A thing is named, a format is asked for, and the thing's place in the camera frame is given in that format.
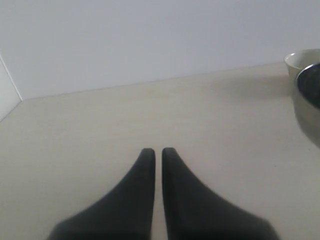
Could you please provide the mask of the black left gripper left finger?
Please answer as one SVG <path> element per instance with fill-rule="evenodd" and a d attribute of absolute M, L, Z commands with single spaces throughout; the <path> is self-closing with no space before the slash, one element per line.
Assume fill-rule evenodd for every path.
<path fill-rule="evenodd" d="M 107 195 L 58 223 L 48 239 L 151 239 L 155 176 L 155 151 L 144 148 L 132 168 Z"/>

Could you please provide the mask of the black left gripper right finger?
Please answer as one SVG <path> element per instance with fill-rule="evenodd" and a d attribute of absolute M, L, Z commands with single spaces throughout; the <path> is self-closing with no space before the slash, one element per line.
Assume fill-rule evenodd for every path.
<path fill-rule="evenodd" d="M 272 238 L 272 227 L 266 220 L 209 189 L 172 147 L 162 150 L 162 196 L 170 240 Z"/>

